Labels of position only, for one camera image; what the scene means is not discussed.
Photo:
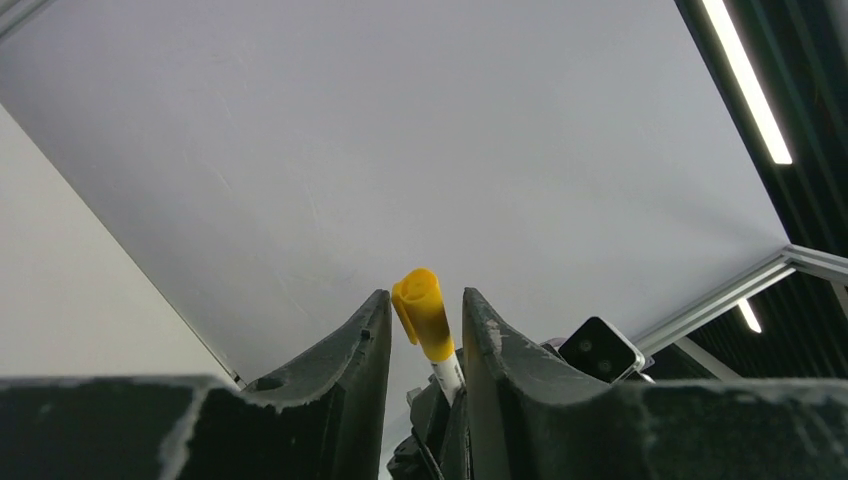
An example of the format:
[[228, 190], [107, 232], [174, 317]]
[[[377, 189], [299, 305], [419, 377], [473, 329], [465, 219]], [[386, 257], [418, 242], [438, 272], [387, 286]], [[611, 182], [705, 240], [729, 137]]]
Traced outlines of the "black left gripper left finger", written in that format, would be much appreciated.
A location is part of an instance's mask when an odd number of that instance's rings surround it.
[[389, 294], [236, 389], [212, 376], [1, 382], [5, 479], [374, 479], [392, 344]]

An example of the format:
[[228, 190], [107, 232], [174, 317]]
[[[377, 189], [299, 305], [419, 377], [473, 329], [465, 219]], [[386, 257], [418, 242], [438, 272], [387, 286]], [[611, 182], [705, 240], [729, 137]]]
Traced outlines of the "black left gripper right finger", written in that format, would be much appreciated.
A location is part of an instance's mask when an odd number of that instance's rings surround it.
[[847, 385], [587, 376], [463, 294], [478, 479], [843, 479]]

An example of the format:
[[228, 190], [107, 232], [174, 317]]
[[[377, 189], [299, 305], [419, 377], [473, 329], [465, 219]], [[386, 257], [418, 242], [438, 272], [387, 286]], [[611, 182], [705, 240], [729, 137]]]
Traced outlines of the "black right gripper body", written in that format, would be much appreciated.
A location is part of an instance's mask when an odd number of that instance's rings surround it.
[[432, 382], [411, 404], [411, 433], [393, 452], [387, 469], [393, 479], [472, 478], [467, 395], [449, 404]]

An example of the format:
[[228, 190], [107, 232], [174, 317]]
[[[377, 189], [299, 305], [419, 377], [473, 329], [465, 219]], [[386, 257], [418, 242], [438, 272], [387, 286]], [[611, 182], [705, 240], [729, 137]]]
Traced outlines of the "white marker pen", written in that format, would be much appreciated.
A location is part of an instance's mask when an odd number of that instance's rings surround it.
[[459, 393], [465, 388], [465, 378], [458, 357], [452, 353], [445, 360], [431, 364], [435, 379], [448, 403], [452, 406]]

